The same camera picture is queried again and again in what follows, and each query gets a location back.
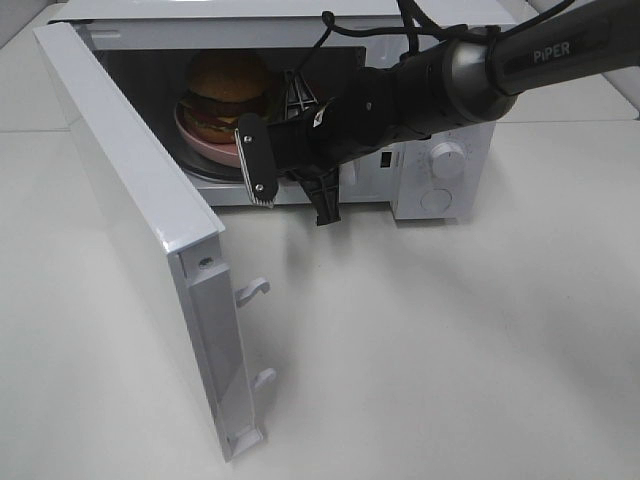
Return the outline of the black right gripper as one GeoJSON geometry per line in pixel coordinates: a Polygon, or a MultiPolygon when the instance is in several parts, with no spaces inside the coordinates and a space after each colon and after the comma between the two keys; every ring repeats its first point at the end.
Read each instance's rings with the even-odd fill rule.
{"type": "Polygon", "coordinates": [[[361,68],[339,95],[320,106],[302,73],[285,70],[283,80],[280,119],[286,121],[269,124],[247,113],[235,130],[250,201],[273,206],[279,179],[285,176],[302,188],[318,226],[338,222],[338,165],[400,138],[392,72],[361,68]]]}

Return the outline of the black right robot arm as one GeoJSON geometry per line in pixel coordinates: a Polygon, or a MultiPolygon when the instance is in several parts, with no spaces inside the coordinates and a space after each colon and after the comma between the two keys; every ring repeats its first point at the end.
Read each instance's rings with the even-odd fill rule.
{"type": "Polygon", "coordinates": [[[503,117],[525,91],[639,61],[635,1],[563,1],[510,30],[442,27],[413,1],[398,5],[395,33],[409,48],[392,67],[363,67],[345,89],[269,124],[254,114],[235,131],[250,201],[273,205],[278,180],[302,188],[317,224],[337,222],[339,167],[398,142],[503,117]]]}

